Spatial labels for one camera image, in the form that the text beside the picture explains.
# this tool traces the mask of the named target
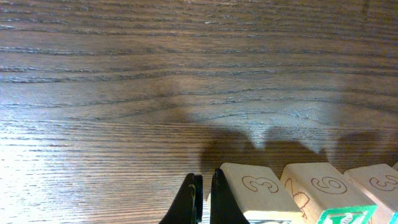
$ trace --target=beige block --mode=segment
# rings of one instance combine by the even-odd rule
[[[398,162],[394,166],[392,166],[392,168],[394,168],[395,170],[398,170]]]
[[[344,176],[377,204],[372,224],[398,223],[398,171],[378,164],[347,170]]]
[[[268,167],[224,163],[220,167],[249,222],[301,223],[301,211]]]
[[[366,223],[377,207],[327,162],[289,164],[280,181],[305,223]]]

